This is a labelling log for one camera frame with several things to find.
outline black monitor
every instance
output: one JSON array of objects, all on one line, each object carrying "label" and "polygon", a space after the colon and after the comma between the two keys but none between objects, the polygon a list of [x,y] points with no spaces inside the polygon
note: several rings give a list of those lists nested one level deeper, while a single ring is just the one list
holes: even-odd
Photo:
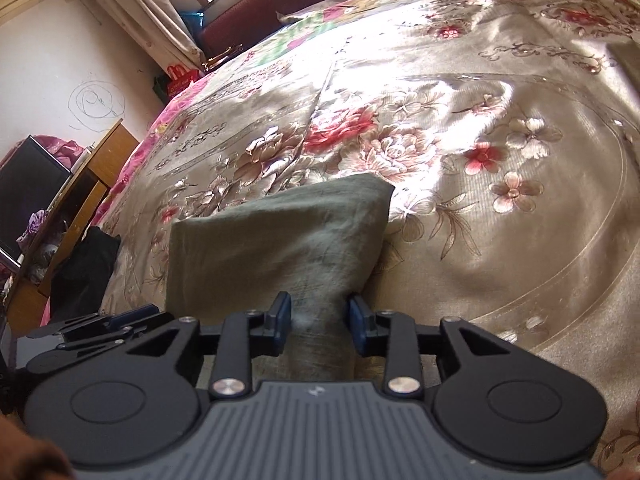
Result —
[{"label": "black monitor", "polygon": [[16,240],[27,229],[29,218],[49,207],[70,175],[31,136],[0,168],[0,248],[14,260],[22,252]]}]

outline silver bolt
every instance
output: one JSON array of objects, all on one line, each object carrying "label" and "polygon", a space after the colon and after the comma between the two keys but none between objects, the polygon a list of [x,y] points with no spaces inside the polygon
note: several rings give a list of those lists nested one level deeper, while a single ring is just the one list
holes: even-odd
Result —
[{"label": "silver bolt", "polygon": [[413,377],[396,377],[391,379],[387,385],[396,394],[412,394],[420,389],[420,383]]},{"label": "silver bolt", "polygon": [[244,390],[244,383],[239,379],[228,378],[217,380],[212,385],[213,391],[220,395],[235,395]]}]

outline wooden desk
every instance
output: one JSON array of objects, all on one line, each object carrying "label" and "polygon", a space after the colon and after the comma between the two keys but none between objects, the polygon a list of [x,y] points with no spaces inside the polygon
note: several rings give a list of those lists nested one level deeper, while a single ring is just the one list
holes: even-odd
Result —
[{"label": "wooden desk", "polygon": [[[71,254],[137,145],[138,141],[122,125],[122,120],[118,121],[54,199],[46,220],[24,255],[4,302],[9,324],[16,335],[25,335],[40,325],[47,298],[51,294],[51,279],[56,266]],[[44,279],[40,285],[34,285],[26,277],[27,270],[39,245],[62,219],[67,221],[69,227]]]}]

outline bed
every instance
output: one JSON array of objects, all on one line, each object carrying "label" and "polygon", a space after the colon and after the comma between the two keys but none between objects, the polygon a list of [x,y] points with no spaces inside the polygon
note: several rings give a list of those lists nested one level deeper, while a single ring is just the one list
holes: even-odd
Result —
[{"label": "bed", "polygon": [[639,468],[639,9],[350,0],[284,28],[124,168],[95,219],[122,237],[103,310],[163,305],[172,222],[371,172],[396,186],[371,306],[457,314],[587,378],[594,462]]}]

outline beige bedspread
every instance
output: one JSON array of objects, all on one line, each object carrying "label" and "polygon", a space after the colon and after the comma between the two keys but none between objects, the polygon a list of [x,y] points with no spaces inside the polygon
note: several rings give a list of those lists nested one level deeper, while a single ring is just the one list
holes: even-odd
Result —
[{"label": "beige bedspread", "polygon": [[351,0],[282,30],[152,127],[102,220],[122,236],[105,311],[163,305],[172,220],[369,171],[396,186],[370,304],[587,378],[610,414],[595,463],[639,468],[639,9]]}]

